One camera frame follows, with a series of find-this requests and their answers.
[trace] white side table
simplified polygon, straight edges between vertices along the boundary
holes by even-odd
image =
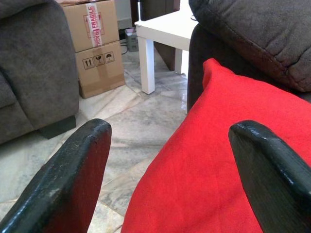
[[[181,73],[182,50],[189,51],[191,34],[198,23],[191,16],[191,11],[180,10],[135,23],[143,92],[150,94],[155,90],[154,41],[176,48],[175,71]]]

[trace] gray sofa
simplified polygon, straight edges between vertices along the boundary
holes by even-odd
[[[189,4],[199,24],[190,41],[188,109],[203,92],[203,62],[209,58],[311,102],[311,1]]]
[[[0,0],[0,144],[33,130],[75,127],[74,48],[54,0]]]

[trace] white wall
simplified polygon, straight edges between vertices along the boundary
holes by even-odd
[[[130,0],[115,0],[118,27],[121,29],[132,26]]]

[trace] marble floor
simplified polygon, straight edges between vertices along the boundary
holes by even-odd
[[[140,87],[138,52],[122,56],[126,85],[80,99],[78,127],[93,118],[112,126],[112,143],[89,233],[118,233],[132,193],[159,150],[186,116],[187,77],[168,71],[155,51],[155,92]],[[32,132],[0,145],[0,219],[31,178],[76,130],[47,140]]]

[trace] sofa cushion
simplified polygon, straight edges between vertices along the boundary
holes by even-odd
[[[49,0],[0,0],[0,19],[14,15],[27,7],[48,1]]]
[[[15,102],[16,98],[11,87],[0,73],[0,108],[11,105]]]
[[[122,232],[261,233],[228,139],[242,120],[266,125],[311,165],[310,103],[213,59],[204,88],[139,181]]]
[[[311,91],[311,1],[189,0],[209,32],[287,87]]]
[[[76,114],[78,74],[62,7],[54,0],[28,7],[1,20],[0,34],[1,71],[33,127]]]

